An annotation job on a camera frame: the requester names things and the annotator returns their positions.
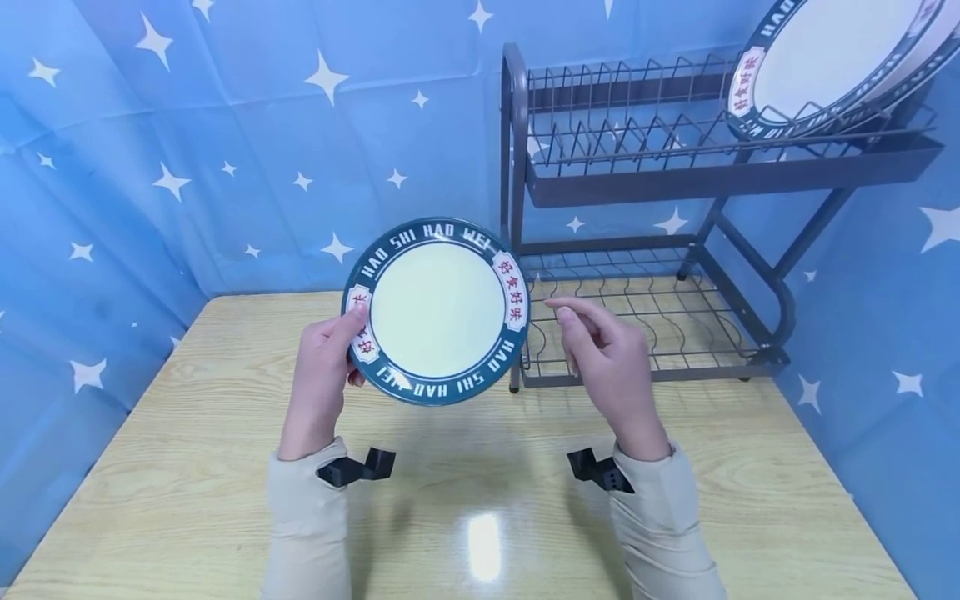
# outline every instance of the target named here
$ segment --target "wrist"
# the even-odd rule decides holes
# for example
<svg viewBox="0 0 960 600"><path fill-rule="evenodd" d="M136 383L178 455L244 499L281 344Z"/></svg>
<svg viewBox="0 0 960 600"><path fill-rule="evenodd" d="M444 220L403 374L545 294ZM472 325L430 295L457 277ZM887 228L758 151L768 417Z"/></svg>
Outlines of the wrist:
<svg viewBox="0 0 960 600"><path fill-rule="evenodd" d="M333 444L336 419L297 419L287 415L280 434L276 457L281 461L298 461Z"/></svg>
<svg viewBox="0 0 960 600"><path fill-rule="evenodd" d="M666 429L656 415L639 420L622 420L612 425L612 429L620 450L634 460L655 463L673 455Z"/></svg>

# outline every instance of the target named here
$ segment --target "blue curtain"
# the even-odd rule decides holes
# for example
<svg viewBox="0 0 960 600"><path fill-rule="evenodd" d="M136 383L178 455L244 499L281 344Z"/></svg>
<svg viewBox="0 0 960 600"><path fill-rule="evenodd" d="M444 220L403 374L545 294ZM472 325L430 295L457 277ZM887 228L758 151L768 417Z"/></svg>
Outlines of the blue curtain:
<svg viewBox="0 0 960 600"><path fill-rule="evenodd" d="M0 587L208 299L337 289L408 219L493 225L505 41L532 67L675 55L742 43L769 4L0 3ZM956 138L941 79L941 137ZM945 300L960 244L936 212L956 207L953 156L918 185L858 193L791 274L800 328L779 380L929 598L946 598L944 557L960 552L946 476L960 320ZM769 257L821 198L733 209ZM531 209L527 235L689 232L705 210ZM919 252L935 220L946 238Z"/></svg>

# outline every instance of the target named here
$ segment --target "upper rack tier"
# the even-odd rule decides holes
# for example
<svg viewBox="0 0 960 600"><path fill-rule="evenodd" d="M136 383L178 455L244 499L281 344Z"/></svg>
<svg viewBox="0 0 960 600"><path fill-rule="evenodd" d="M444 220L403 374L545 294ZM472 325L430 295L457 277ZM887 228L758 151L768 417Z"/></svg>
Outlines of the upper rack tier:
<svg viewBox="0 0 960 600"><path fill-rule="evenodd" d="M916 93L851 127L750 139L726 110L737 58L527 70L504 46L502 106L539 207L850 188L916 180L943 145Z"/></svg>

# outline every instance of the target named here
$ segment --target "hand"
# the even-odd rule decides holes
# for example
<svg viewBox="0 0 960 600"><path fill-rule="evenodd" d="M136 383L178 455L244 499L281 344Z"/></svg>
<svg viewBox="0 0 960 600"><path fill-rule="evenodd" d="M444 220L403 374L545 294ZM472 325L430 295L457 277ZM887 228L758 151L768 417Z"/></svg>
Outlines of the hand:
<svg viewBox="0 0 960 600"><path fill-rule="evenodd" d="M620 449L639 461L670 456L670 442L654 404L643 330L582 298L553 298L546 305L557 311L570 371L583 378Z"/></svg>
<svg viewBox="0 0 960 600"><path fill-rule="evenodd" d="M310 324L300 336L290 406L276 456L296 461L333 443L333 432L344 410L344 385L360 387L363 375L349 360L350 342L367 324L367 305L347 314Z"/></svg>

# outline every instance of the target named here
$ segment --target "dish rack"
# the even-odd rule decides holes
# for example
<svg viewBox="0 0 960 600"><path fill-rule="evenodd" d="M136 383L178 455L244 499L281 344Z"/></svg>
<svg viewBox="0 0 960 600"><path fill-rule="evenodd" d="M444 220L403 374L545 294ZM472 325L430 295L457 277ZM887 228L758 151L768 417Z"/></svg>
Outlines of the dish rack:
<svg viewBox="0 0 960 600"><path fill-rule="evenodd" d="M726 111L738 59L534 71L516 44L504 46L499 226L532 302L511 392L521 378L531 388L581 383L542 302L560 295L636 320L655 381L775 374L789 363L783 345L796 323L787 274L858 187L916 180L943 150L927 136L936 119L923 102L928 86L893 110L868 107L872 116L858 125L834 117L803 137L751 139ZM732 196L820 189L830 191L773 265L724 214ZM535 208L713 200L693 234L525 242L526 194ZM715 230L776 297L773 328L709 251Z"/></svg>

